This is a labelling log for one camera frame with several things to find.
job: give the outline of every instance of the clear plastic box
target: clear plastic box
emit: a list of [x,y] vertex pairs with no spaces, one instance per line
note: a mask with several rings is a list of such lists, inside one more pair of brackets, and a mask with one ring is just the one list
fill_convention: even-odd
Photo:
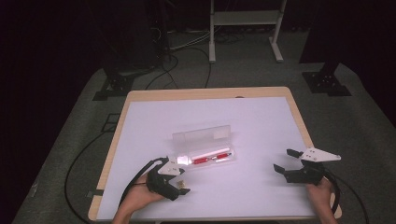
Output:
[[180,165],[202,167],[235,160],[230,125],[174,133],[173,142]]

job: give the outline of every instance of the red marker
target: red marker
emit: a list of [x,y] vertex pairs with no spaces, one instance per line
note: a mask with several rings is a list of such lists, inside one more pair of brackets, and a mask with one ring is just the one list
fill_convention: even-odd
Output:
[[222,159],[222,158],[226,158],[226,157],[228,157],[228,156],[231,156],[233,153],[223,153],[223,154],[219,154],[219,155],[217,155],[217,156],[215,156],[215,157],[204,157],[204,158],[200,158],[200,159],[196,159],[196,160],[194,160],[193,162],[192,162],[192,164],[200,164],[200,163],[204,163],[204,162],[207,162],[207,161],[216,161],[216,160],[219,160],[219,159]]

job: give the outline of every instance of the dark background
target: dark background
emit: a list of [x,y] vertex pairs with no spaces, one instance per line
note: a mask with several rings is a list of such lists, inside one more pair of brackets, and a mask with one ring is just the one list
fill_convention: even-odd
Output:
[[[150,36],[149,27],[163,28],[158,1],[130,2],[2,1],[0,211],[6,223],[14,218],[79,94],[103,59],[133,67],[156,63],[163,45],[152,46],[150,39],[142,44],[133,31]],[[208,28],[208,0],[171,2],[174,7],[166,5],[168,29]],[[228,1],[217,1],[217,8],[227,5]],[[278,8],[279,1],[230,1],[230,6],[235,10]],[[288,2],[282,30],[311,28],[301,63],[337,58],[359,75],[396,124],[394,9],[385,0],[294,0]]]

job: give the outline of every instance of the white metal stand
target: white metal stand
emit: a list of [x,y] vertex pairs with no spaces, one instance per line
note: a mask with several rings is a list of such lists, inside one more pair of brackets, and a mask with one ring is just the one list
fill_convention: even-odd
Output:
[[210,2],[210,41],[209,41],[209,61],[216,62],[215,52],[215,25],[258,25],[274,24],[276,26],[273,36],[269,37],[271,47],[276,57],[276,61],[283,62],[277,46],[280,25],[282,23],[287,0],[282,0],[280,10],[267,11],[221,11],[215,12],[215,0]]

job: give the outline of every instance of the floor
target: floor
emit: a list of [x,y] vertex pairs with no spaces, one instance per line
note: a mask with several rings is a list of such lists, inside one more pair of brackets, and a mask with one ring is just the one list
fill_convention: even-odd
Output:
[[[396,200],[392,197],[396,189],[395,128],[363,88],[359,77],[342,64],[335,75],[351,96],[311,93],[302,72],[317,72],[322,64],[299,64],[307,32],[281,32],[278,44],[283,63],[276,62],[268,42],[269,35],[262,32],[226,36],[228,42],[216,45],[217,61],[213,64],[208,62],[205,41],[193,46],[194,49],[177,51],[171,61],[163,63],[167,70],[175,66],[169,71],[172,78],[163,74],[159,67],[137,77],[132,89],[290,88],[315,146],[342,155],[341,161],[326,166],[359,194],[372,223],[393,223],[396,219]],[[177,47],[197,37],[197,34],[171,34],[170,40],[172,47]],[[93,101],[105,80],[102,69],[92,74],[14,223],[83,223],[77,215],[87,219],[92,193],[112,140],[112,132],[102,133],[101,130],[109,114],[121,112],[125,100],[121,96]],[[64,197],[67,175],[67,198],[77,215]],[[349,188],[340,185],[341,222],[363,223],[358,200]]]

